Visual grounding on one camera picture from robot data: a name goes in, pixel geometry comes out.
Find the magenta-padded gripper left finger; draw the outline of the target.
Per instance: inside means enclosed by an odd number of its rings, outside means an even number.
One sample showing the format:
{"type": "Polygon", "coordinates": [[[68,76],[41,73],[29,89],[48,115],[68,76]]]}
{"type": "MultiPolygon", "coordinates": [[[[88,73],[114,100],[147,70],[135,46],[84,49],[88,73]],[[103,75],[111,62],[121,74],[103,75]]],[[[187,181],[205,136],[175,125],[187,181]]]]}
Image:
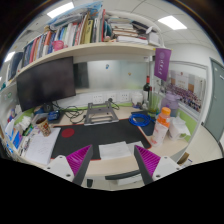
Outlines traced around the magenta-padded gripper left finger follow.
{"type": "Polygon", "coordinates": [[[48,164],[45,170],[80,186],[92,155],[93,147],[88,145],[68,156],[57,156],[48,164]]]}

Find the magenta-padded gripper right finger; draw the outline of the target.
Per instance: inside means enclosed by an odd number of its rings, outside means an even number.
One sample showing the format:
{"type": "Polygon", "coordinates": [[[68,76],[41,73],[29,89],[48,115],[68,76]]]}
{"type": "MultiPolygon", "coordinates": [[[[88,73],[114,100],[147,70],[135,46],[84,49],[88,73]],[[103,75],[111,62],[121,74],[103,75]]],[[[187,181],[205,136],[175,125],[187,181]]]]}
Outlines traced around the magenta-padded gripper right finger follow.
{"type": "Polygon", "coordinates": [[[181,170],[170,157],[160,157],[138,145],[134,146],[134,156],[145,185],[181,170]]]}

